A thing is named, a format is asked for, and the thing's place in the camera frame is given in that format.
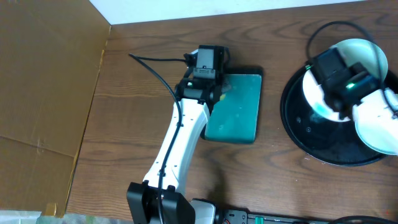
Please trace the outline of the white plate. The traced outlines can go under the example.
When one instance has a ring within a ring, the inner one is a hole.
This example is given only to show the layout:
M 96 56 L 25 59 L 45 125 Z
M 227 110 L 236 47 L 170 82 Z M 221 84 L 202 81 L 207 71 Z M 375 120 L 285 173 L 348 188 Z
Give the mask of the white plate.
M 347 122 L 350 121 L 348 117 L 340 119 L 339 113 L 334 112 L 324 100 L 324 92 L 313 76 L 311 70 L 307 70 L 303 76 L 302 89 L 304 97 L 310 107 L 321 117 L 333 122 Z

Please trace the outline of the mint green plate top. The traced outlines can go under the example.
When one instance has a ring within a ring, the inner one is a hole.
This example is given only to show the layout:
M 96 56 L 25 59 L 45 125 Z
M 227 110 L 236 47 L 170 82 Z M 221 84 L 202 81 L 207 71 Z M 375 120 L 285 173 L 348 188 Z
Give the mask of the mint green plate top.
M 348 67 L 359 62 L 375 78 L 380 77 L 378 69 L 381 66 L 382 80 L 385 80 L 388 61 L 385 53 L 376 44 L 364 39 L 346 39 L 331 48 L 337 48 Z

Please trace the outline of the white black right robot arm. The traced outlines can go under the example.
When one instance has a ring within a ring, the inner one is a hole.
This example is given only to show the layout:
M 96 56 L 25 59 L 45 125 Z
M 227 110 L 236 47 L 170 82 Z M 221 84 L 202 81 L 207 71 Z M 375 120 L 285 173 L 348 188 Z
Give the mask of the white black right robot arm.
M 303 76 L 304 97 L 322 118 L 342 123 L 370 114 L 395 117 L 397 100 L 386 88 L 388 69 L 380 48 L 332 47 L 311 59 Z

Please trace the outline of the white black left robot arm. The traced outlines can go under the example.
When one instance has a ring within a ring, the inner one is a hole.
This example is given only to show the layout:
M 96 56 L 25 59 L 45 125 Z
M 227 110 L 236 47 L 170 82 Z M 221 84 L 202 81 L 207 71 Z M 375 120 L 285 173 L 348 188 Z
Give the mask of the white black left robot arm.
M 213 202 L 189 201 L 185 189 L 197 142 L 221 98 L 229 49 L 200 45 L 185 54 L 181 62 L 187 71 L 175 87 L 148 66 L 147 57 L 130 56 L 166 87 L 174 101 L 169 128 L 154 163 L 141 183 L 132 182 L 127 189 L 134 223 L 223 223 L 223 212 Z

